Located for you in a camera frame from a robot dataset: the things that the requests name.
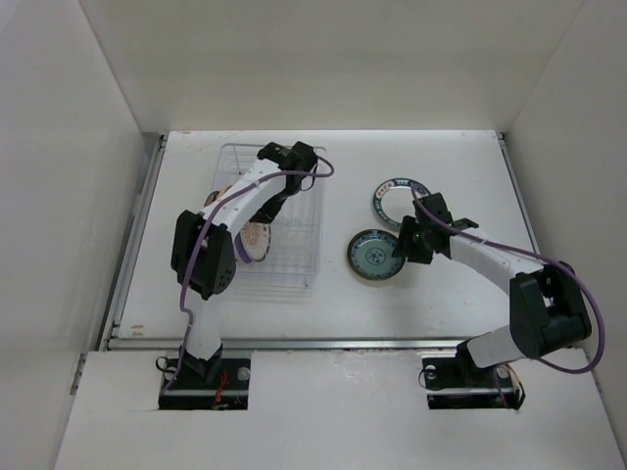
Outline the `purple rimmed patterned plate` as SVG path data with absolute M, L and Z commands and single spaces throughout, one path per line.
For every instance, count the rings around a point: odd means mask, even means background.
M 270 242 L 269 224 L 247 222 L 235 237 L 235 256 L 246 264 L 262 262 L 268 255 Z

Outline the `white plate dark lettered rim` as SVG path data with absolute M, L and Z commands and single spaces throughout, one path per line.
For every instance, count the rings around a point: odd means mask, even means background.
M 371 205 L 374 214 L 388 228 L 398 232 L 405 215 L 413 214 L 413 192 L 419 197 L 431 191 L 422 183 L 407 177 L 390 178 L 374 190 Z

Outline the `dark green rimmed plate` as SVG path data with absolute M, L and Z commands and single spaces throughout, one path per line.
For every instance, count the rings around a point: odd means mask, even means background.
M 388 280 L 401 272 L 403 257 L 395 257 L 398 238 L 391 232 L 366 229 L 357 233 L 347 247 L 347 260 L 358 277 L 368 281 Z

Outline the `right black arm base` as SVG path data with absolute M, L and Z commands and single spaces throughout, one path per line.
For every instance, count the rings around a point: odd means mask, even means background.
M 424 357 L 418 382 L 426 391 L 430 410 L 517 411 L 527 396 L 521 380 L 509 365 L 466 369 L 453 356 Z

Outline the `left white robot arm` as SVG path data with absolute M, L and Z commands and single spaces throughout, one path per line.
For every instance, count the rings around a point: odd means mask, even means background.
M 314 147 L 298 141 L 291 147 L 270 142 L 262 147 L 251 167 L 220 198 L 200 211 L 183 211 L 174 230 L 170 267 L 180 285 L 179 309 L 187 326 L 175 368 L 167 371 L 162 391 L 172 388 L 179 375 L 197 388 L 218 379 L 222 341 L 219 321 L 205 315 L 202 303 L 223 293 L 236 273 L 234 241 L 248 222 L 270 224 L 285 201 L 302 191 L 307 178 L 328 178 L 333 164 Z

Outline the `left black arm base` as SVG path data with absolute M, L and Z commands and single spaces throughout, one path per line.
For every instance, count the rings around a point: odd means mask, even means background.
M 186 352 L 182 365 L 177 357 L 159 356 L 162 374 L 159 410 L 246 410 L 252 360 L 249 354 L 224 353 L 222 348 L 208 360 Z

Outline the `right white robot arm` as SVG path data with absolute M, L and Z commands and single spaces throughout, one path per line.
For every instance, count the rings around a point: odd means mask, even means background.
M 453 219 L 440 193 L 414 196 L 415 213 L 404 217 L 396 257 L 429 264 L 437 255 L 463 264 L 508 297 L 507 325 L 460 343 L 451 369 L 469 388 L 489 372 L 522 358 L 544 361 L 549 353 L 598 336 L 593 359 L 601 361 L 605 329 L 594 296 L 571 266 L 552 258 L 487 239 L 476 222 Z

